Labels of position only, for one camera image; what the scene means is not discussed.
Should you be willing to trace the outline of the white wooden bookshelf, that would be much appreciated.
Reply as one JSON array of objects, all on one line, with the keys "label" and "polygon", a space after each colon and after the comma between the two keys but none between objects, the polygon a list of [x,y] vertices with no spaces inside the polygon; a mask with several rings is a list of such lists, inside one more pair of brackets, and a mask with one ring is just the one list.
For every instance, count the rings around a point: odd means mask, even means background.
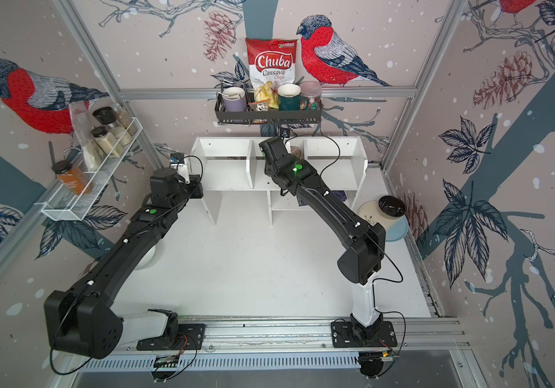
[{"label": "white wooden bookshelf", "polygon": [[189,171],[202,178],[202,203],[212,223],[227,192],[253,192],[273,221],[277,212],[304,210],[295,189],[319,181],[353,208],[369,164],[358,137],[199,137],[191,156]]}]

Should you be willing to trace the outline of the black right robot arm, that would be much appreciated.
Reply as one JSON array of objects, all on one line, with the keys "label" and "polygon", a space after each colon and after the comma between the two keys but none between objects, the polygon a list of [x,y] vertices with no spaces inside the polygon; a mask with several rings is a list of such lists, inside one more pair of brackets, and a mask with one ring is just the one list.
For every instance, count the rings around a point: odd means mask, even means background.
[{"label": "black right robot arm", "polygon": [[265,174],[280,187],[281,193],[290,193],[306,202],[345,249],[337,260],[337,267],[353,284],[351,331],[354,342],[367,345],[379,339],[382,313],[375,308],[373,281],[385,254],[385,229],[379,223],[371,225],[353,212],[308,161],[287,151],[280,137],[264,140],[260,149],[266,160]]}]

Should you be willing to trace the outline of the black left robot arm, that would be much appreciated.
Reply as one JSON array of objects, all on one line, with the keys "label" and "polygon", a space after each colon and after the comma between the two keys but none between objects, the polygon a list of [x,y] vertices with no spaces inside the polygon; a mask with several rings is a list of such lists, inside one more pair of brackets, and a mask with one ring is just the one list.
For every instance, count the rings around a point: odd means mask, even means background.
[{"label": "black left robot arm", "polygon": [[123,320],[111,310],[114,299],[188,201],[203,196],[202,178],[199,174],[186,179],[170,167],[153,173],[151,192],[109,253],[69,290],[56,290],[46,299],[51,349],[95,359],[115,349],[122,338]]}]

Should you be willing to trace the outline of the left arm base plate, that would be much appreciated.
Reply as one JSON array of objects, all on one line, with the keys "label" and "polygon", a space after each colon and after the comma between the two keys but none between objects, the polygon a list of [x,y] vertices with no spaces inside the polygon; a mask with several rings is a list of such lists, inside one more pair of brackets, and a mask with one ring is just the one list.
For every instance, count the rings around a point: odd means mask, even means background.
[{"label": "left arm base plate", "polygon": [[167,328],[163,335],[138,342],[138,351],[199,350],[206,332],[206,325],[201,323],[179,324],[177,330]]}]

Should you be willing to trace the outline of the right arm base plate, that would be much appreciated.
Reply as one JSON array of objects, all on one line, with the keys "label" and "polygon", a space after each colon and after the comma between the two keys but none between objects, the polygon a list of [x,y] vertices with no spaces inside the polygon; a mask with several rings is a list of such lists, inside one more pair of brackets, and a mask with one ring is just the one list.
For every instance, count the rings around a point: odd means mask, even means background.
[{"label": "right arm base plate", "polygon": [[399,344],[391,322],[376,321],[370,327],[342,319],[330,324],[332,346],[336,349],[394,348]]}]

